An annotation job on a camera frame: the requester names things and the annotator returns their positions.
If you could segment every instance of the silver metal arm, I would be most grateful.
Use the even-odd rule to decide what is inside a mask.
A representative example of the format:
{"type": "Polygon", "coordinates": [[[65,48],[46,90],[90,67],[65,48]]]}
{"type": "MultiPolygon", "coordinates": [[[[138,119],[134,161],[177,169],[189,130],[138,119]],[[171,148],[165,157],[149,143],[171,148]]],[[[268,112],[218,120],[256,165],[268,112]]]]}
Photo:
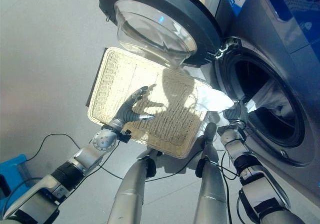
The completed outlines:
{"type": "Polygon", "coordinates": [[[108,224],[139,224],[144,203],[145,180],[156,174],[158,151],[148,148],[137,157],[114,198],[108,224]]]}
{"type": "Polygon", "coordinates": [[[236,105],[239,116],[231,118],[236,121],[219,127],[218,133],[240,177],[242,189],[239,197],[246,214],[257,224],[303,224],[301,219],[290,212],[290,202],[284,190],[246,146],[243,128],[248,117],[243,105],[236,105]]]}
{"type": "Polygon", "coordinates": [[[6,211],[4,219],[50,223],[59,214],[58,203],[63,202],[72,189],[112,151],[118,134],[109,129],[97,132],[92,142],[81,148],[51,175],[45,176],[16,200],[6,211]]]}
{"type": "Polygon", "coordinates": [[[226,224],[227,203],[224,183],[219,168],[219,157],[212,140],[216,133],[215,123],[209,123],[204,131],[204,149],[196,168],[197,177],[202,178],[194,224],[226,224]]]}
{"type": "Polygon", "coordinates": [[[130,131],[121,133],[124,124],[128,121],[154,118],[153,115],[139,115],[132,111],[133,105],[142,98],[147,88],[142,87],[134,92],[108,125],[104,125],[102,130],[94,135],[92,142],[17,199],[6,211],[4,219],[20,223],[52,223],[59,214],[58,204],[97,167],[106,153],[115,148],[116,139],[128,142],[130,131]]]}

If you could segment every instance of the black joint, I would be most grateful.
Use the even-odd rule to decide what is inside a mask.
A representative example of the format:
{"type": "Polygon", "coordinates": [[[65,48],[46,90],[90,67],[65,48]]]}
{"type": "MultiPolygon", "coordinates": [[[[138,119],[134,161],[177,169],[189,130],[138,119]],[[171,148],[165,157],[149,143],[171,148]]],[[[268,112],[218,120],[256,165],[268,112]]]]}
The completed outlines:
{"type": "Polygon", "coordinates": [[[270,199],[265,200],[264,202],[260,203],[259,205],[255,206],[254,209],[258,214],[260,214],[262,212],[267,211],[268,209],[276,208],[279,206],[280,205],[275,198],[270,198],[270,199]]]}
{"type": "Polygon", "coordinates": [[[261,163],[255,156],[252,156],[250,154],[241,155],[234,161],[234,167],[238,174],[240,174],[244,169],[256,165],[261,165],[261,163]]]}
{"type": "Polygon", "coordinates": [[[104,124],[104,125],[101,127],[101,130],[103,130],[103,129],[108,129],[108,130],[110,130],[110,131],[112,131],[112,132],[116,133],[116,134],[117,134],[117,136],[119,136],[119,135],[121,134],[121,132],[119,132],[117,129],[115,129],[115,128],[111,127],[111,126],[110,126],[110,125],[108,125],[108,124],[104,124]]]}
{"type": "Polygon", "coordinates": [[[268,215],[270,213],[278,212],[278,211],[288,211],[288,212],[290,212],[288,209],[286,209],[284,207],[281,207],[281,206],[270,207],[267,210],[265,210],[264,212],[261,212],[259,214],[259,218],[260,218],[260,220],[262,220],[266,215],[268,215]]]}
{"type": "Polygon", "coordinates": [[[71,191],[84,178],[83,173],[72,163],[65,162],[52,174],[68,191],[71,191]]]}
{"type": "Polygon", "coordinates": [[[195,175],[198,178],[202,178],[202,172],[204,170],[205,164],[206,164],[206,160],[204,158],[202,158],[198,161],[198,164],[195,169],[195,175]]]}
{"type": "Polygon", "coordinates": [[[127,134],[127,132],[125,133],[120,133],[120,135],[118,136],[119,140],[123,143],[128,143],[128,141],[131,138],[130,134],[127,134]]]}
{"type": "Polygon", "coordinates": [[[154,162],[153,159],[149,158],[148,159],[148,167],[146,171],[146,177],[147,178],[153,178],[157,173],[156,169],[156,163],[154,162]]]}

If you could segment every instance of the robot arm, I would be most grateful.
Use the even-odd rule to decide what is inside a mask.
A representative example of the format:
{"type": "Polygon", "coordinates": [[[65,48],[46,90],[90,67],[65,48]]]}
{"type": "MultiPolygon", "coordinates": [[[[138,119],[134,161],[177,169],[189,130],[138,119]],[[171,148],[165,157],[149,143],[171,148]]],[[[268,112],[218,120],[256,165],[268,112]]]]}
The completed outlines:
{"type": "Polygon", "coordinates": [[[133,105],[142,98],[147,89],[145,86],[134,92],[123,103],[115,117],[94,135],[92,142],[16,200],[6,211],[4,219],[22,224],[52,223],[59,215],[58,205],[97,167],[103,156],[115,148],[116,139],[128,142],[131,132],[127,130],[121,133],[124,124],[154,118],[153,115],[140,115],[132,111],[133,105]]]}
{"type": "Polygon", "coordinates": [[[237,116],[230,125],[219,127],[217,132],[240,177],[239,191],[246,214],[256,224],[304,224],[290,212],[290,202],[271,173],[259,162],[245,144],[248,113],[241,103],[236,104],[237,116]]]}

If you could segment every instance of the robot forearm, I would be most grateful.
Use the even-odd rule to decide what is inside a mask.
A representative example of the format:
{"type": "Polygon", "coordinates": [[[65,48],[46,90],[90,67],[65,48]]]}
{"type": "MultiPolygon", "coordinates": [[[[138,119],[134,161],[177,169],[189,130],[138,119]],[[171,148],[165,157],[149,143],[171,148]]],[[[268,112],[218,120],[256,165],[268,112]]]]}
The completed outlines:
{"type": "Polygon", "coordinates": [[[59,214],[57,203],[62,203],[85,176],[112,151],[118,133],[103,128],[92,142],[80,149],[51,175],[45,176],[22,195],[6,212],[4,219],[26,223],[52,223],[59,214]]]}
{"type": "Polygon", "coordinates": [[[246,214],[254,223],[273,224],[304,222],[290,212],[287,195],[270,172],[245,145],[243,122],[220,127],[221,142],[240,177],[239,191],[246,214]]]}

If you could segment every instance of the washing machine door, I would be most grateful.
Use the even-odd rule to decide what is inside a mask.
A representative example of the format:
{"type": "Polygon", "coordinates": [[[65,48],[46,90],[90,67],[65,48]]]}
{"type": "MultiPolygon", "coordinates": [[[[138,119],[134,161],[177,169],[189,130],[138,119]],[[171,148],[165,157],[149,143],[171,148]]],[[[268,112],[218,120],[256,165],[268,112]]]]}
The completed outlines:
{"type": "Polygon", "coordinates": [[[210,62],[222,33],[199,0],[99,0],[107,20],[118,26],[119,42],[158,63],[210,62]]]}

